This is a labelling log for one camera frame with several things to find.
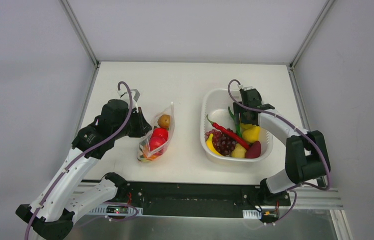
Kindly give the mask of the white plastic basket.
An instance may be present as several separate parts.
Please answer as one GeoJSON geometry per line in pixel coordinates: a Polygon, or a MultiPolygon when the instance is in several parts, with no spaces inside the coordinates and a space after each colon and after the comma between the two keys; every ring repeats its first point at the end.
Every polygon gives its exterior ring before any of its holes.
{"type": "Polygon", "coordinates": [[[259,132],[259,142],[261,143],[261,154],[257,158],[233,158],[227,156],[219,156],[213,153],[206,145],[205,133],[213,130],[211,123],[207,121],[206,116],[210,120],[215,121],[218,125],[233,129],[234,121],[229,115],[228,109],[233,109],[233,101],[228,91],[223,88],[216,88],[207,92],[202,101],[200,116],[200,137],[201,145],[206,153],[207,158],[222,165],[250,165],[266,159],[273,149],[273,135],[265,129],[259,132]]]}

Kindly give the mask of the red tomato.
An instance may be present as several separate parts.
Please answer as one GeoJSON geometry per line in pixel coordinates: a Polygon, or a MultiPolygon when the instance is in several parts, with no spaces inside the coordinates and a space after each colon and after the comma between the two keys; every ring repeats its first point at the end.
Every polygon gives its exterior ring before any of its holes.
{"type": "Polygon", "coordinates": [[[168,137],[169,137],[169,132],[165,128],[157,127],[153,130],[153,133],[152,133],[151,137],[152,138],[160,137],[160,138],[165,139],[165,141],[167,141],[168,137]]]}

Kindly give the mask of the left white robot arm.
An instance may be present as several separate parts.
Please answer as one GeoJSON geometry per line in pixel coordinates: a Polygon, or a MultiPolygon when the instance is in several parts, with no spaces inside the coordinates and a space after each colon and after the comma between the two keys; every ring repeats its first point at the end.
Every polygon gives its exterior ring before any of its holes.
{"type": "Polygon", "coordinates": [[[111,99],[94,121],[79,130],[63,165],[47,188],[30,204],[21,204],[16,215],[27,223],[24,238],[34,230],[46,240],[62,240],[80,218],[103,202],[122,202],[127,180],[109,172],[93,188],[77,197],[72,194],[85,175],[115,141],[128,136],[141,138],[151,130],[135,100],[111,99]]]}

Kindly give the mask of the brown kiwi fruit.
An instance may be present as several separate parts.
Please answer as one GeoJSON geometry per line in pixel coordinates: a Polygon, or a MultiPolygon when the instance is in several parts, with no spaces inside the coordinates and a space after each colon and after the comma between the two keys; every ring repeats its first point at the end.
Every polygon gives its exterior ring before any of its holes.
{"type": "Polygon", "coordinates": [[[160,128],[167,129],[167,130],[170,128],[170,123],[171,123],[171,116],[168,114],[161,115],[157,121],[157,124],[160,128]]]}

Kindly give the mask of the yellow pear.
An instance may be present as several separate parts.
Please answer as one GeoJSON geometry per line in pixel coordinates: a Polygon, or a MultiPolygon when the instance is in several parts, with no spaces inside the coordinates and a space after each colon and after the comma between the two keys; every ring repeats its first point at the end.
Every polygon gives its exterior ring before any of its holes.
{"type": "Polygon", "coordinates": [[[261,128],[259,126],[251,126],[242,131],[242,139],[249,144],[253,144],[259,140],[261,128]]]}

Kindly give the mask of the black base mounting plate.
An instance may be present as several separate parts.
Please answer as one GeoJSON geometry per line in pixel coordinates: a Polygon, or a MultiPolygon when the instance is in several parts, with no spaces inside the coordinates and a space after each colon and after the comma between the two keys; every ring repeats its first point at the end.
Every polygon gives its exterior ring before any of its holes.
{"type": "Polygon", "coordinates": [[[262,193],[258,185],[127,182],[112,204],[128,203],[146,216],[242,218],[243,211],[289,207],[290,196],[262,193]]]}

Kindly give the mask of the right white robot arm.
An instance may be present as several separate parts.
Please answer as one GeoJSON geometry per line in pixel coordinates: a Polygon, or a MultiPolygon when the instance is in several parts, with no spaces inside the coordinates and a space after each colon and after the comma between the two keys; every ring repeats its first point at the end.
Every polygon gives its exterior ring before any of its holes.
{"type": "Polygon", "coordinates": [[[262,127],[286,148],[284,169],[260,182],[259,200],[271,205],[278,196],[309,180],[329,177],[331,166],[323,134],[296,127],[252,87],[239,90],[241,101],[233,103],[234,113],[243,124],[262,127]]]}

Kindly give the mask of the yellow potato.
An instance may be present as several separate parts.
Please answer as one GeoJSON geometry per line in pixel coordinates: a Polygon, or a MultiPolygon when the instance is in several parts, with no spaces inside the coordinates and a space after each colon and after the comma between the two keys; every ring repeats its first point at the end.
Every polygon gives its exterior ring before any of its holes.
{"type": "Polygon", "coordinates": [[[244,159],[247,150],[239,143],[235,145],[235,148],[231,152],[231,157],[236,159],[244,159]]]}

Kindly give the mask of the clear zip top bag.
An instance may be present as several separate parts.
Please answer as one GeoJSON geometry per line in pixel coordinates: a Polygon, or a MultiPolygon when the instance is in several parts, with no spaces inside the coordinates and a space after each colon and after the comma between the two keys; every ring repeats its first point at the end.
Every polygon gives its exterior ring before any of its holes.
{"type": "Polygon", "coordinates": [[[142,137],[138,145],[137,160],[153,162],[167,151],[175,130],[174,102],[152,119],[152,130],[142,137]]]}

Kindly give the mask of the dark purple sweet potato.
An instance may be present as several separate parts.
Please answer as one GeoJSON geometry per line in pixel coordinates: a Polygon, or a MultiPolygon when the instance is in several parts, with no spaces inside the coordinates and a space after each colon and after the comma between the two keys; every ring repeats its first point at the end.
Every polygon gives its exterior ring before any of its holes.
{"type": "Polygon", "coordinates": [[[256,159],[260,157],[262,152],[262,146],[259,141],[254,142],[252,145],[250,145],[249,149],[245,153],[246,159],[256,159]]]}

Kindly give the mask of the purple grape bunch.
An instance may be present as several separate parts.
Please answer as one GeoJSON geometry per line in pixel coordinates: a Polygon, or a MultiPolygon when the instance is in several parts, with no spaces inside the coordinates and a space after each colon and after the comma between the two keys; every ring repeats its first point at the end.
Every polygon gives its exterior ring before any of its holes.
{"type": "Polygon", "coordinates": [[[210,130],[205,132],[205,141],[207,140],[209,134],[213,134],[213,146],[215,149],[224,157],[231,157],[231,152],[235,148],[237,142],[226,134],[222,133],[220,130],[210,130]]]}

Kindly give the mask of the red apple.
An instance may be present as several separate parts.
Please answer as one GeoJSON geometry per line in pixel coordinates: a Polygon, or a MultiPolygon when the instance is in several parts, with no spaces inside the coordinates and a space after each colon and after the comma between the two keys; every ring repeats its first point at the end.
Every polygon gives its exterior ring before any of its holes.
{"type": "Polygon", "coordinates": [[[157,148],[161,147],[166,143],[165,139],[161,137],[151,137],[149,141],[149,150],[155,151],[157,148]]]}

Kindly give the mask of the orange fruit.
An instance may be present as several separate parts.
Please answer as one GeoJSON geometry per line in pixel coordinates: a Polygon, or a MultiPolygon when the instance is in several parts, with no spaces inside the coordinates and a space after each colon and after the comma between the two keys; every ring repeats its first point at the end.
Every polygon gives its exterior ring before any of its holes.
{"type": "Polygon", "coordinates": [[[156,154],[150,154],[149,152],[143,152],[141,158],[144,160],[144,161],[154,161],[155,159],[157,159],[159,157],[159,155],[156,155],[156,154]]]}

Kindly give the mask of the red chili pepper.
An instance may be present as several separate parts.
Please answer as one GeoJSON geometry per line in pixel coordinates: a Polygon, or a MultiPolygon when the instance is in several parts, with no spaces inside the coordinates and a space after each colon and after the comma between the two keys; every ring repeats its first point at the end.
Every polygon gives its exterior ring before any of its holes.
{"type": "Polygon", "coordinates": [[[240,136],[238,136],[235,132],[229,131],[223,126],[218,125],[216,122],[211,121],[209,119],[209,115],[206,115],[206,120],[214,127],[215,129],[221,131],[222,133],[226,134],[227,136],[234,139],[237,143],[239,143],[244,149],[248,150],[250,146],[247,144],[245,140],[243,140],[240,136]]]}

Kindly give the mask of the large yellow banana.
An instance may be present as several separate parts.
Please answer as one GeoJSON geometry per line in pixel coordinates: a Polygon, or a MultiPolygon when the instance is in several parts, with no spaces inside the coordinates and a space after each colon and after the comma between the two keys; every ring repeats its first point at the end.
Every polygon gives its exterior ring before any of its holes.
{"type": "Polygon", "coordinates": [[[211,133],[211,134],[209,134],[209,136],[208,136],[208,138],[207,138],[207,140],[206,140],[206,146],[208,147],[208,149],[213,153],[213,154],[215,154],[215,155],[217,155],[217,156],[223,156],[223,155],[221,155],[216,149],[215,149],[215,147],[213,146],[213,137],[214,137],[214,135],[211,133]]]}

